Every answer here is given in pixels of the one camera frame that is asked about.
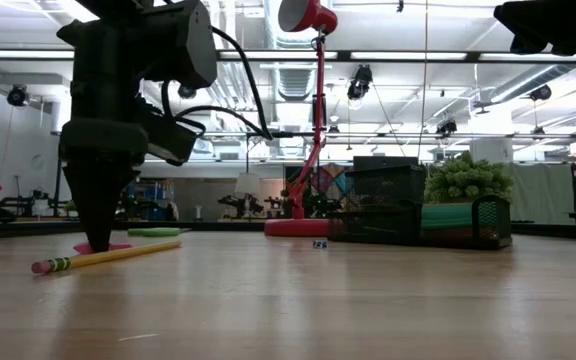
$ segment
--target pink eraser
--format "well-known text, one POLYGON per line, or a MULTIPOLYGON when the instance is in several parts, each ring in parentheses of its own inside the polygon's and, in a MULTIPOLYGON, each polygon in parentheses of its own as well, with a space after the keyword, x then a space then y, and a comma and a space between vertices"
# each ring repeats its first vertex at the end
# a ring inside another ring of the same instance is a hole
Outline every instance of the pink eraser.
POLYGON ((50 271, 50 263, 46 260, 37 261, 36 263, 32 264, 30 270, 32 270, 32 272, 35 274, 45 274, 50 271))
MULTIPOLYGON (((130 249, 131 247, 132 247, 132 245, 130 245, 130 244, 110 244, 109 250, 112 251, 112 250, 130 249)), ((88 255, 88 254, 94 254, 95 253, 92 250, 92 248, 90 247, 90 244, 88 244, 88 243, 75 245, 75 246, 73 246, 73 249, 75 249, 75 251, 81 255, 88 255)))

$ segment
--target lamp base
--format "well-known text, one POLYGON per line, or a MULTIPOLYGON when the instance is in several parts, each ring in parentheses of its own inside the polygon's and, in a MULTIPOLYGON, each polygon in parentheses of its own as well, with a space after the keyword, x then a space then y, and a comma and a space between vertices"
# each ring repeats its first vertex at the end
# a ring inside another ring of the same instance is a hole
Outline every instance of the lamp base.
POLYGON ((266 221, 266 236, 327 237, 328 219, 276 219, 266 221))

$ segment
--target table surface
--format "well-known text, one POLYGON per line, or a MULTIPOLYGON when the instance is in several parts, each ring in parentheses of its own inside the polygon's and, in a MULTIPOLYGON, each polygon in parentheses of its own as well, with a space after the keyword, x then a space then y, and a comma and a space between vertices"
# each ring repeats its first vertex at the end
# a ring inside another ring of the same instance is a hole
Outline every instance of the table surface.
POLYGON ((576 359, 576 241, 476 252, 181 237, 48 276, 31 263, 72 255, 82 234, 0 240, 0 359, 576 359))

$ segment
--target red desk lamp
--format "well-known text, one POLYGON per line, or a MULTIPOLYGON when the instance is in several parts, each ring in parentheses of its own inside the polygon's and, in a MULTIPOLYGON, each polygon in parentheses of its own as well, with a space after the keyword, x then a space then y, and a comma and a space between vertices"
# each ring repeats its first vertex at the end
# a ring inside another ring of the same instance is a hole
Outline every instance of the red desk lamp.
POLYGON ((279 26, 286 32, 313 28, 319 32, 314 39, 317 51, 317 101, 315 103, 315 137, 310 157, 299 174, 288 199, 293 203, 292 219, 268 220, 264 232, 269 236, 323 237, 328 235, 327 219, 304 219, 303 194, 308 185, 310 168, 319 158, 322 147, 324 62, 326 36, 337 28, 337 16, 321 6, 319 0, 284 0, 279 8, 279 26))

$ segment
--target yellow pencil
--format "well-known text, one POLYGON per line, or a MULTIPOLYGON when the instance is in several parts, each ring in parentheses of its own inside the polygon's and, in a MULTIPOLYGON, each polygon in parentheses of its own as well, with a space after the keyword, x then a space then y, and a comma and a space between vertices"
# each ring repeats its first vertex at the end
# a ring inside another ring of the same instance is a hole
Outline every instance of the yellow pencil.
POLYGON ((56 258, 38 261, 32 264, 31 270, 35 274, 46 274, 55 271, 63 271, 87 265, 99 264, 106 261, 150 254, 153 252, 169 250, 178 247, 181 247, 181 240, 175 240, 161 244, 138 246, 130 249, 113 250, 90 255, 77 255, 73 257, 56 258))

